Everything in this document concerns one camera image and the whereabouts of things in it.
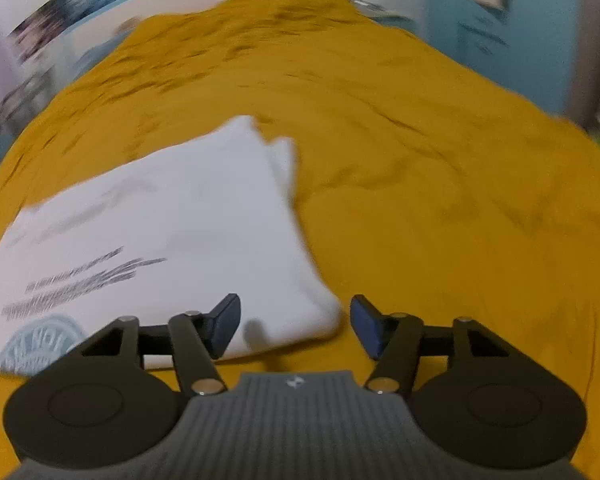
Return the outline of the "white t-shirt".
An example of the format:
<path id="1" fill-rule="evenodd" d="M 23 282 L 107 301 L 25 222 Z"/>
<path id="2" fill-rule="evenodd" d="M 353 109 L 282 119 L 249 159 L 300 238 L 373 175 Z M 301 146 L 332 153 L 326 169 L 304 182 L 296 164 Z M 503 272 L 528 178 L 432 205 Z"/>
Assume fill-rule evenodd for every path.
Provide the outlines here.
<path id="1" fill-rule="evenodd" d="M 0 240 L 0 372 L 44 370 L 116 318 L 242 303 L 230 358 L 331 334 L 340 304 L 292 211 L 296 147 L 249 116 L 20 211 Z"/>

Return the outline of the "mustard yellow bed blanket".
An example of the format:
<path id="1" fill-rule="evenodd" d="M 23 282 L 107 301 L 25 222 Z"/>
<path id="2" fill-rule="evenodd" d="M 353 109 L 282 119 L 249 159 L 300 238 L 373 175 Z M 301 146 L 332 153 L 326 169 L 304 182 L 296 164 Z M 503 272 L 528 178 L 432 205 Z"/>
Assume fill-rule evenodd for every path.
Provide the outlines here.
<path id="1" fill-rule="evenodd" d="M 341 300 L 468 315 L 575 388 L 600 479 L 600 148 L 347 0 L 226 0 L 141 22 L 0 166 L 0 238 L 67 186 L 250 115 L 299 154 L 296 208 Z"/>

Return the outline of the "blue wardrobe cabinet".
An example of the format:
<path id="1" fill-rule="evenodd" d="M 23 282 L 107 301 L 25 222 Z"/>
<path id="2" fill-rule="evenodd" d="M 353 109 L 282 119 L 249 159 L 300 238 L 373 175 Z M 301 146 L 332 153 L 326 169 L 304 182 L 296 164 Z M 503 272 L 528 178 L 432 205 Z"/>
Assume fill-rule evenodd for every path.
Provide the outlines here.
<path id="1" fill-rule="evenodd" d="M 547 113 L 565 114 L 581 0 L 507 0 L 503 11 L 425 1 L 428 44 Z"/>

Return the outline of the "blue nightstand with items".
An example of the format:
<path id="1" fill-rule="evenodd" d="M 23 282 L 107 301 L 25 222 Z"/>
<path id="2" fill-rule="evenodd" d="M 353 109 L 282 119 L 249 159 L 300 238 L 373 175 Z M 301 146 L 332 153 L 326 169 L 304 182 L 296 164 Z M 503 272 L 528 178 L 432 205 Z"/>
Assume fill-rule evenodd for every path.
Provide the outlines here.
<path id="1" fill-rule="evenodd" d="M 378 24 L 404 29 L 411 34 L 416 34 L 417 32 L 415 21 L 405 15 L 365 0 L 351 0 L 351 3 L 358 12 Z"/>

